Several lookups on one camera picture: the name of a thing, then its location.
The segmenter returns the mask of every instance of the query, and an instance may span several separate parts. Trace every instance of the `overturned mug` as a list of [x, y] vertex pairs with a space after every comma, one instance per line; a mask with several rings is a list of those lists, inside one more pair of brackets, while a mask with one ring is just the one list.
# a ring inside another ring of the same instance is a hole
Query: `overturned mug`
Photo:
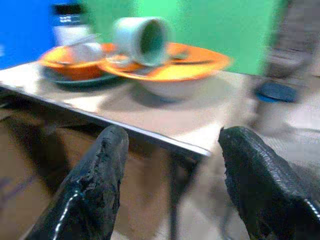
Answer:
[[119, 67], [132, 62], [155, 67], [166, 61], [168, 28], [162, 18], [123, 17], [114, 23], [113, 28], [116, 54], [124, 55], [126, 59], [110, 59], [112, 63]]

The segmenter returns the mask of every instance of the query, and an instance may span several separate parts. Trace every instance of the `teal plate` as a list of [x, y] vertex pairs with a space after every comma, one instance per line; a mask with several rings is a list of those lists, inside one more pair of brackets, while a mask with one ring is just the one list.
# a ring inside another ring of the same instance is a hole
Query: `teal plate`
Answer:
[[58, 72], [55, 72], [54, 70], [48, 67], [42, 67], [41, 74], [45, 78], [45, 80], [49, 82], [63, 85], [66, 87], [74, 87], [74, 88], [96, 87], [96, 86], [105, 84], [107, 82], [110, 82], [111, 80], [118, 77], [117, 75], [113, 75], [113, 74], [105, 74], [97, 78], [72, 81], [66, 76]]

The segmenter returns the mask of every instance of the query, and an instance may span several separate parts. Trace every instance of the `bottle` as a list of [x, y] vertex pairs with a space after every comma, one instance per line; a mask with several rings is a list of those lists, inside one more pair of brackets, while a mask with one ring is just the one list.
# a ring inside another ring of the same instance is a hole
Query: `bottle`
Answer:
[[65, 46], [91, 34], [81, 4], [54, 4], [53, 13], [56, 45]]

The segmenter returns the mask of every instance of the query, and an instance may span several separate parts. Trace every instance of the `blue object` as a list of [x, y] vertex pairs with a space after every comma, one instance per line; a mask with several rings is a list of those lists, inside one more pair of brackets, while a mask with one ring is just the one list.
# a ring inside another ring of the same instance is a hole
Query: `blue object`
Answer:
[[296, 89], [275, 82], [265, 82], [257, 88], [256, 93], [257, 97], [265, 102], [267, 98], [287, 103], [295, 103], [298, 100]]
[[35, 61], [55, 45], [53, 3], [57, 0], [1, 1], [0, 69]]
[[256, 94], [256, 97], [257, 97], [260, 101], [266, 102], [266, 103], [278, 103], [278, 102], [280, 102], [280, 101], [277, 100], [277, 99], [273, 99], [273, 98], [271, 98], [271, 97], [263, 96], [263, 95], [261, 95], [261, 94], [259, 94], [259, 93]]

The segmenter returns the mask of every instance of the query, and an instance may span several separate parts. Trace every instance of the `black bottle cap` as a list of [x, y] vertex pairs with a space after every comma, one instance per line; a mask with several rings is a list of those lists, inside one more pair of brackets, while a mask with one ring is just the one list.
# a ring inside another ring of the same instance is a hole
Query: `black bottle cap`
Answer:
[[74, 3], [74, 4], [54, 4], [53, 12], [56, 15], [73, 15], [73, 14], [83, 14], [84, 9], [81, 4]]

